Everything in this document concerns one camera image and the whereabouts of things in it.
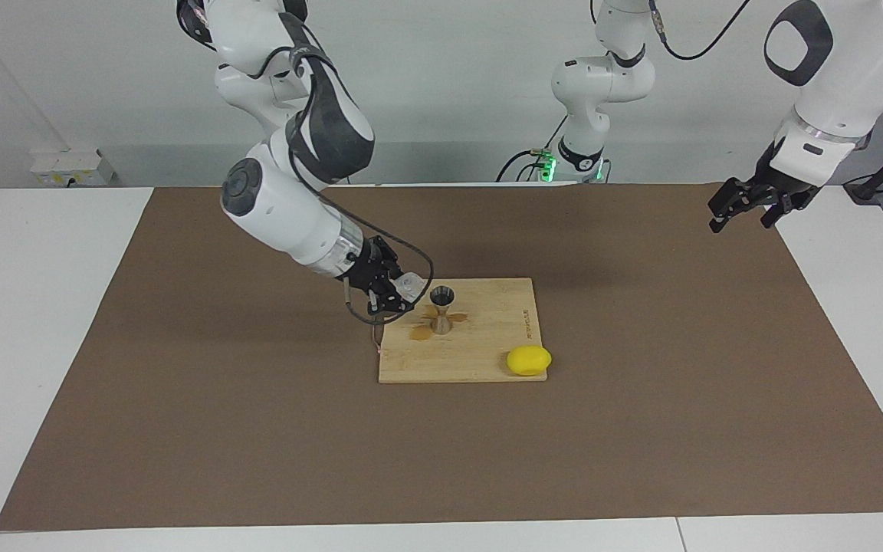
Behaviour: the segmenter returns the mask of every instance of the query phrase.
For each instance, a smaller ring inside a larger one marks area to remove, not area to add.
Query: white table
[[[0,509],[150,193],[0,191]],[[883,213],[824,189],[779,230],[883,409]],[[2,549],[852,552],[883,550],[883,514],[0,534]]]

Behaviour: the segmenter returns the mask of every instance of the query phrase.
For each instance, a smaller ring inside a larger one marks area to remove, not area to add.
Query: yellow lemon
[[[511,350],[506,366],[517,375],[540,375],[550,366],[550,351],[537,345],[525,345]]]

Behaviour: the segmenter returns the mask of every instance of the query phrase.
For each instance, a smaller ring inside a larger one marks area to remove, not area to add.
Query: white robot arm
[[[365,240],[350,218],[320,200],[326,186],[369,164],[374,133],[307,16],[304,0],[176,3],[183,31],[225,61],[218,92],[265,133],[228,174],[223,209],[299,265],[362,290],[368,314],[404,314],[423,296],[424,280],[402,273],[383,238]]]
[[[561,139],[553,144],[555,179],[600,178],[609,135],[606,104],[647,97],[656,80],[645,56],[652,27],[648,0],[604,0],[595,34],[606,55],[568,60],[554,70],[554,97],[567,109]]]
[[[806,43],[794,69],[767,48],[783,25]],[[761,219],[765,228],[805,209],[883,113],[883,0],[798,0],[776,18],[765,44],[770,69],[802,90],[754,176],[728,179],[708,203],[715,232],[758,205],[771,205]]]

